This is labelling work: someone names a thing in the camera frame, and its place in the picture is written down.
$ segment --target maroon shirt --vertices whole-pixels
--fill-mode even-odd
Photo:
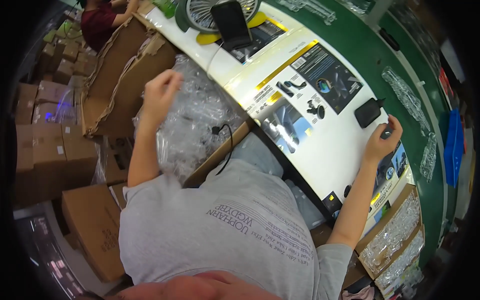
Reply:
[[[82,13],[80,27],[84,40],[96,52],[100,52],[115,31],[112,24],[116,16],[111,3],[102,3],[97,9]]]

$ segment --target hand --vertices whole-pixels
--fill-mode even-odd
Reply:
[[[402,125],[400,125],[397,118],[392,115],[388,115],[388,124],[393,131],[386,140],[380,137],[387,127],[387,124],[385,123],[378,125],[370,139],[368,139],[365,153],[363,154],[362,164],[373,165],[376,167],[385,156],[395,150],[396,144],[400,141],[400,137],[402,136]]]
[[[140,119],[143,127],[156,130],[160,126],[182,82],[181,73],[166,70],[145,84],[144,108]]]

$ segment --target finger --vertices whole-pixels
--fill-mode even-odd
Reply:
[[[387,140],[392,139],[391,142],[396,144],[400,140],[400,137],[402,137],[403,128],[402,128],[402,125],[400,125],[400,122],[398,121],[397,118],[395,118],[392,115],[388,115],[388,116],[389,116],[388,121],[393,131]]]
[[[180,73],[176,73],[170,78],[170,82],[168,83],[167,90],[163,97],[166,97],[170,100],[173,99],[175,94],[178,92],[180,85],[182,83],[182,75]]]
[[[165,71],[161,72],[159,75],[157,75],[154,79],[152,79],[152,80],[149,82],[149,84],[150,84],[153,88],[161,89],[164,84],[169,83],[170,79],[171,79],[175,74],[177,74],[177,72],[175,72],[175,71],[172,70],[172,69],[165,70]]]
[[[375,130],[373,131],[371,138],[374,138],[376,140],[380,139],[380,136],[382,135],[382,133],[385,131],[386,128],[387,128],[386,123],[378,124],[377,128],[375,128]]]

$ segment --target green workbench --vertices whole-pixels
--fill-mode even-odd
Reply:
[[[385,82],[381,73],[386,66],[390,66],[411,87],[419,99],[418,90],[412,79],[402,66],[393,51],[372,31],[359,17],[350,12],[335,0],[322,0],[321,3],[335,11],[337,20],[330,26],[306,9],[292,12],[277,4],[275,0],[265,0],[268,4],[280,9],[289,16],[299,20],[307,28],[340,52],[366,80],[378,98],[386,98],[384,108],[387,113],[395,115],[403,127],[402,142],[405,146],[408,159],[413,171],[415,183],[419,191],[422,217],[425,224],[425,248],[420,257],[420,265],[425,265],[437,248],[438,239],[443,231],[444,206],[444,179],[440,154],[437,149],[437,160],[433,178],[430,183],[420,174],[420,161],[427,138],[420,133],[420,125],[400,103],[390,85]],[[388,14],[385,14],[379,23],[400,44],[401,51],[412,65],[420,80],[425,81],[423,86],[432,104],[433,111],[439,121],[443,141],[446,141],[448,129],[448,106],[436,76],[433,74],[427,61],[412,42],[403,28]],[[423,113],[432,128],[425,106]],[[448,189],[447,219],[452,220],[456,201],[454,188]]]

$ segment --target barcode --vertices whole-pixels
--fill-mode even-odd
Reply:
[[[306,61],[307,60],[305,58],[300,57],[299,59],[297,59],[296,61],[293,62],[292,68],[294,68],[296,70],[299,67],[301,67]]]

